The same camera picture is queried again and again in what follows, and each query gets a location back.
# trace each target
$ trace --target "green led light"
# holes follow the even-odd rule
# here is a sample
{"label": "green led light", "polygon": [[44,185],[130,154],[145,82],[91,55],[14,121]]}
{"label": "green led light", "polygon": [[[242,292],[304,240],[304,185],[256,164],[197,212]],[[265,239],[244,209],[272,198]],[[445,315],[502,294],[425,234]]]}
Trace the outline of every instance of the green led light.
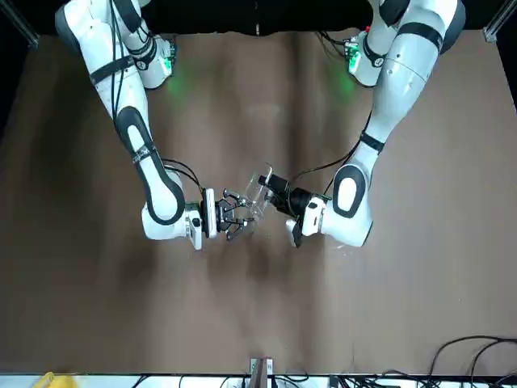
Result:
{"label": "green led light", "polygon": [[359,66],[359,62],[361,61],[361,53],[356,52],[353,57],[350,58],[348,62],[348,72],[350,74],[355,74],[357,71],[357,66]]}

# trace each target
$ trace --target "floor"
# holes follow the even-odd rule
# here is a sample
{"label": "floor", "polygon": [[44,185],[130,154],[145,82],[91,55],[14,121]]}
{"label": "floor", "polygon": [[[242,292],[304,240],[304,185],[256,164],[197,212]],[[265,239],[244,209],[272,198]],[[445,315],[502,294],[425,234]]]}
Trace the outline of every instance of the floor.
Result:
{"label": "floor", "polygon": [[[148,93],[154,139],[219,195],[264,161],[289,177],[336,159],[368,117],[372,91],[312,34],[178,43],[176,78]],[[446,340],[517,335],[515,118],[496,46],[465,32],[380,156],[364,247],[294,250],[270,211],[194,252],[145,239],[142,187],[84,65],[44,37],[0,149],[0,370],[245,373],[269,356],[276,373],[424,373]],[[464,373],[481,345],[436,372]],[[487,352],[478,372],[513,357]]]}

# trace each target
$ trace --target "power cord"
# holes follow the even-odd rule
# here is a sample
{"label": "power cord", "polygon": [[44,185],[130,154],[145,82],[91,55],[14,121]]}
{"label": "power cord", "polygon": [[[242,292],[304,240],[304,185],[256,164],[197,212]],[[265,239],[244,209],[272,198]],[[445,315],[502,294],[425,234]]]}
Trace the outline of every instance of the power cord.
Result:
{"label": "power cord", "polygon": [[135,382],[135,384],[132,386],[132,388],[137,388],[147,378],[149,378],[148,374],[142,374],[137,382]]}
{"label": "power cord", "polygon": [[309,375],[307,373],[305,373],[305,376],[302,378],[292,378],[289,376],[282,376],[282,377],[287,378],[290,382],[306,382],[307,380],[309,380]]}
{"label": "power cord", "polygon": [[[331,38],[329,34],[324,31],[316,32],[316,37],[320,41],[320,44],[322,45],[323,50],[325,51],[325,54],[328,56],[328,58],[337,57],[339,59],[346,59],[344,49],[341,50],[341,48],[343,48],[345,45],[344,42]],[[328,51],[325,40],[330,44],[335,53],[330,53]]]}
{"label": "power cord", "polygon": [[287,379],[287,378],[284,378],[284,377],[280,377],[280,376],[271,376],[271,387],[272,388],[277,388],[278,387],[276,385],[276,380],[280,380],[281,382],[286,382],[286,383],[288,382],[289,384],[291,384],[295,388],[300,388],[298,386],[298,384],[296,384],[295,382],[291,381],[290,379]]}
{"label": "power cord", "polygon": [[346,162],[347,161],[347,158],[349,158],[351,156],[351,151],[350,150],[345,156],[339,158],[338,160],[335,160],[333,162],[330,162],[330,163],[327,163],[327,164],[324,164],[323,166],[319,166],[319,167],[314,167],[314,168],[309,168],[307,170],[303,170],[302,172],[299,172],[298,174],[294,175],[294,177],[289,180],[289,183],[288,183],[288,208],[289,208],[289,212],[291,213],[291,215],[293,217],[295,217],[295,213],[294,211],[292,210],[292,206],[291,206],[291,192],[292,192],[292,187],[294,186],[294,183],[303,175],[305,174],[308,174],[310,172],[315,172],[315,171],[320,171],[320,170],[324,170],[328,167],[332,167],[332,166],[335,166],[336,164],[338,163],[341,163],[341,162]]}
{"label": "power cord", "polygon": [[[120,47],[120,57],[124,55],[124,45],[122,43],[122,35],[120,34],[119,22],[115,16],[115,3],[114,0],[110,1],[110,9],[111,9],[111,46],[113,49],[113,58],[112,60],[116,61],[116,39],[115,36],[119,39],[119,47]],[[124,71],[120,70],[120,81],[119,81],[119,90],[117,91],[116,99],[115,99],[115,73],[111,75],[111,118],[116,125],[116,114],[119,111],[119,102],[120,102],[120,93],[122,92],[122,82],[124,81]]]}
{"label": "power cord", "polygon": [[229,380],[229,376],[227,378],[225,378],[225,380],[223,380],[223,382],[221,383],[221,385],[219,386],[219,388],[223,388],[223,385]]}
{"label": "power cord", "polygon": [[183,162],[179,162],[179,161],[174,160],[174,159],[168,159],[168,158],[162,158],[162,162],[178,164],[181,167],[184,167],[187,170],[189,170],[190,174],[188,172],[180,170],[180,169],[178,169],[176,167],[172,167],[172,166],[169,166],[169,165],[166,165],[166,164],[163,165],[163,168],[165,168],[166,170],[174,171],[174,172],[177,172],[179,174],[182,174],[182,175],[186,176],[188,179],[190,179],[192,182],[194,182],[194,184],[198,187],[198,189],[200,190],[201,196],[203,195],[204,187],[201,186],[200,180],[198,179],[198,177],[195,174],[194,170],[192,170],[187,164],[185,164]]}
{"label": "power cord", "polygon": [[[345,157],[345,160],[343,160],[343,164],[345,164],[346,162],[348,162],[351,158],[351,156],[354,154],[355,150],[357,150],[357,147],[359,146],[359,143],[361,142],[361,140],[359,139],[355,144],[354,146],[351,148],[351,150],[348,152],[347,156]],[[323,195],[326,196],[326,193],[329,191],[329,188],[330,186],[332,186],[332,183],[334,183],[334,177],[332,177],[332,179],[330,180],[329,184],[326,185],[326,189],[325,191],[323,192]]]}

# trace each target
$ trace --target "cable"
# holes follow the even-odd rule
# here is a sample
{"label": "cable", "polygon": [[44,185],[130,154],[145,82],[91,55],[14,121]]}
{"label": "cable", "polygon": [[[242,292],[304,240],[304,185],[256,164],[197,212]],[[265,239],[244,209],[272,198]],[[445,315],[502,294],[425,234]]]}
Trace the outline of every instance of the cable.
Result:
{"label": "cable", "polygon": [[223,388],[223,385],[229,380],[229,376],[227,378],[225,378],[225,380],[223,380],[223,382],[221,383],[221,385],[219,386],[219,388]]}
{"label": "cable", "polygon": [[490,344],[485,345],[479,352],[477,352],[476,356],[474,357],[474,359],[472,361],[472,364],[470,365],[470,385],[471,386],[473,386],[473,384],[474,384],[474,371],[476,369],[477,361],[479,360],[479,358],[481,357],[481,355],[484,352],[486,352],[488,349],[490,349],[493,346],[498,345],[498,344],[513,344],[513,345],[517,345],[517,342],[515,340],[513,340],[513,339],[498,339],[498,340],[495,340],[494,342],[492,342]]}
{"label": "cable", "polygon": [[501,377],[499,380],[497,380],[495,382],[495,385],[500,386],[502,382],[504,382],[505,380],[508,380],[509,378],[512,378],[512,377],[517,377],[517,373],[510,373],[510,374],[507,374],[505,377]]}
{"label": "cable", "polygon": [[143,27],[142,25],[140,25],[140,27],[138,28],[140,31],[144,32],[145,36],[147,36],[148,38],[154,38],[154,34],[151,32],[151,30],[149,30],[149,32],[147,32]]}
{"label": "cable", "polygon": [[283,378],[287,378],[290,382],[306,382],[307,380],[309,380],[309,375],[305,373],[305,376],[302,378],[292,378],[289,376],[283,376]]}
{"label": "cable", "polygon": [[167,165],[164,165],[163,168],[165,168],[166,170],[169,170],[169,171],[174,171],[174,172],[178,172],[179,174],[182,174],[182,175],[185,175],[188,179],[190,179],[192,182],[195,183],[195,185],[198,187],[198,189],[200,190],[200,193],[201,195],[203,195],[203,188],[201,187],[201,185],[197,182],[197,180],[195,180],[195,178],[190,175],[188,172],[185,172],[183,170],[180,170],[178,168],[174,168],[172,166],[167,166]]}
{"label": "cable", "polygon": [[138,35],[138,39],[139,41],[142,43],[142,44],[145,44],[145,42],[147,40],[143,40],[142,37],[140,36],[140,29],[137,30],[137,35]]}
{"label": "cable", "polygon": [[327,47],[325,41],[323,40],[323,37],[319,33],[314,32],[314,34],[316,35],[317,39],[320,41],[320,44],[323,47],[323,52],[325,53],[327,58],[329,58],[329,59],[337,58],[337,59],[340,59],[340,60],[343,59],[343,55],[341,55],[341,53],[338,53],[338,55],[336,55],[335,53],[332,53],[329,50],[329,48]]}
{"label": "cable", "polygon": [[320,43],[322,44],[322,46],[324,48],[326,47],[326,45],[323,40],[326,40],[327,42],[329,42],[330,46],[332,46],[334,51],[338,54],[338,57],[340,59],[347,59],[345,56],[344,50],[343,51],[340,50],[340,47],[344,46],[344,44],[345,44],[344,42],[332,39],[329,36],[329,34],[327,34],[326,32],[316,32],[316,35],[318,36]]}
{"label": "cable", "polygon": [[[343,160],[343,164],[348,162],[351,158],[351,156],[354,154],[355,150],[357,150],[357,147],[359,146],[359,143],[361,142],[361,139],[359,138],[357,142],[354,144],[354,146],[351,148],[350,151],[348,151],[347,156],[345,157],[345,160]],[[330,186],[332,186],[332,183],[334,182],[334,177],[330,180],[329,184],[327,184],[325,191],[323,192],[323,195],[326,196],[326,192],[329,191]]]}
{"label": "cable", "polygon": [[[124,56],[124,44],[122,43],[122,34],[120,34],[119,22],[115,19],[115,27],[116,27],[116,35],[119,38],[119,47],[120,47],[120,58]],[[119,111],[119,101],[120,101],[120,93],[122,92],[122,82],[124,81],[124,71],[120,70],[120,81],[119,81],[119,90],[116,94],[116,103],[115,103],[115,112]]]}
{"label": "cable", "polygon": [[288,183],[288,208],[289,208],[289,212],[291,213],[291,215],[293,217],[296,216],[296,214],[292,211],[292,206],[291,206],[291,191],[292,191],[292,186],[293,184],[296,182],[297,179],[299,179],[302,175],[305,175],[305,174],[308,174],[310,172],[315,172],[315,171],[320,171],[320,170],[323,170],[325,168],[328,168],[328,167],[332,167],[340,162],[342,162],[343,160],[345,160],[348,156],[348,154],[346,154],[345,156],[343,156],[342,158],[339,158],[338,160],[335,160],[333,162],[330,162],[330,163],[327,163],[323,166],[319,166],[319,167],[314,167],[314,168],[309,168],[307,170],[303,170],[302,172],[299,172],[298,174],[294,175],[294,177],[289,181]]}
{"label": "cable", "polygon": [[431,362],[431,366],[429,367],[429,372],[427,373],[428,378],[431,378],[433,372],[435,371],[436,361],[438,360],[438,356],[440,355],[440,353],[445,348],[447,348],[447,347],[449,347],[449,346],[451,346],[453,344],[457,344],[459,342],[469,341],[469,340],[493,340],[493,341],[508,340],[508,341],[513,341],[513,342],[517,343],[517,339],[501,338],[501,337],[496,337],[496,336],[493,336],[493,335],[469,335],[469,336],[466,336],[466,337],[460,337],[458,339],[453,339],[453,340],[448,341],[448,342],[446,342],[445,344],[443,344],[442,346],[439,347],[438,351],[436,352],[435,356],[433,357],[433,361]]}
{"label": "cable", "polygon": [[[113,1],[110,1],[110,9],[111,9],[111,48],[113,51],[112,61],[116,61],[116,43],[115,43],[115,11],[113,10]],[[111,74],[111,118],[115,123],[115,73]]]}
{"label": "cable", "polygon": [[140,378],[135,382],[135,384],[131,388],[137,388],[146,378],[149,378],[148,374],[142,374]]}
{"label": "cable", "polygon": [[[116,20],[115,16],[115,4],[113,0],[110,1],[111,6],[111,46],[113,49],[113,58],[112,61],[116,61],[116,40],[117,36],[119,39],[120,46],[120,57],[124,55],[124,46],[122,44],[122,35],[120,34],[119,23]],[[119,110],[119,101],[120,101],[120,93],[122,91],[122,82],[124,81],[124,70],[120,70],[120,81],[119,81],[119,90],[117,92],[116,100],[115,100],[115,73],[111,75],[111,118],[116,126],[116,114]]]}
{"label": "cable", "polygon": [[318,34],[320,34],[324,39],[328,40],[332,44],[337,44],[339,46],[345,45],[345,42],[343,42],[342,40],[336,40],[334,38],[331,38],[328,32],[319,31]]}
{"label": "cable", "polygon": [[411,376],[410,374],[401,372],[400,370],[397,370],[397,369],[386,370],[379,377],[377,377],[376,380],[379,379],[379,378],[382,378],[382,377],[386,377],[386,375],[389,375],[389,374],[401,375],[401,376],[403,376],[403,377],[405,377],[405,378],[407,378],[409,380],[412,380],[414,382],[422,384],[422,387],[433,387],[433,388],[438,388],[439,387],[439,384],[437,384],[435,382],[432,382],[432,381],[429,381],[429,380],[425,381],[425,380],[421,379],[420,377]]}
{"label": "cable", "polygon": [[272,376],[271,377],[271,382],[274,382],[275,380],[280,380],[282,382],[288,382],[289,384],[291,384],[292,386],[294,386],[295,388],[300,388],[298,386],[298,384],[296,384],[295,382],[292,382],[291,380],[288,380],[287,378],[283,378],[283,377],[280,377],[280,376]]}
{"label": "cable", "polygon": [[175,163],[175,164],[179,164],[182,167],[185,167],[194,176],[195,182],[198,184],[198,186],[201,185],[200,180],[198,179],[197,175],[195,174],[195,172],[187,164],[182,163],[182,162],[178,162],[177,160],[174,160],[174,159],[168,159],[168,158],[162,158],[162,162]]}

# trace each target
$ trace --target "metal bracket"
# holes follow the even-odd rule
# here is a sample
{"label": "metal bracket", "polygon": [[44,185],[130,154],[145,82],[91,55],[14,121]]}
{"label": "metal bracket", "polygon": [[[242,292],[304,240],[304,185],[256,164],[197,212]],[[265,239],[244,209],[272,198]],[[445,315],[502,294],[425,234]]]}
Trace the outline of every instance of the metal bracket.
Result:
{"label": "metal bracket", "polygon": [[488,25],[483,28],[483,35],[489,43],[495,43],[498,40],[497,34],[506,21],[512,16],[517,9],[517,0],[506,0],[499,8],[495,16],[490,20]]}

